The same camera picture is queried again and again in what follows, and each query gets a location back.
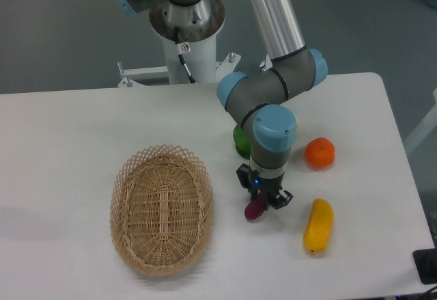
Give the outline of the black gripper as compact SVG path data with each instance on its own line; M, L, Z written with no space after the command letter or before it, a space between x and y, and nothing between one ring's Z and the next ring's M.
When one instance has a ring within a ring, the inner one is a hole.
M282 190L283 175L268 179L258 176L258 172L249 172L249 166L243 163L236 174L242 188L250 194L250 200L254 200L258 193L265 194L267 203L275 210L287 206L293 199L293 195L286 190Z

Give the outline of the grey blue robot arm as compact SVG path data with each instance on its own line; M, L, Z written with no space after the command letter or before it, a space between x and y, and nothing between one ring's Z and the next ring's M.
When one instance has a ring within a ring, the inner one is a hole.
M221 0L119 0L127 14L148 12L162 39L169 82L218 82L216 95L251 142L248 164L237 170L252 205L280 209L292 200L282 186L296 134L289 99L328 74L322 54L308 49L290 0L250 0L271 65L255 77L216 62L216 35L225 21Z

